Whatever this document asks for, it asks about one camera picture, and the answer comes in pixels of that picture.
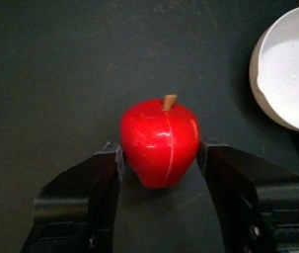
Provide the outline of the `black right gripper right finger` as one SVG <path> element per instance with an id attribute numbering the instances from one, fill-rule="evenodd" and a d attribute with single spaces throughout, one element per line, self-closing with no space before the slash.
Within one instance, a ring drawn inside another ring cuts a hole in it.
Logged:
<path id="1" fill-rule="evenodd" d="M 226 253 L 299 253 L 299 174 L 213 141 L 201 143 L 197 161 Z"/>

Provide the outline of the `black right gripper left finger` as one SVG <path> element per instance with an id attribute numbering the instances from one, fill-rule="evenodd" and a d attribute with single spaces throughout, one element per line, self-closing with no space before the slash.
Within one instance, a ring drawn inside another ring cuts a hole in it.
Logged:
<path id="1" fill-rule="evenodd" d="M 122 145 L 110 143 L 44 185 L 20 253 L 113 253 L 125 170 Z"/>

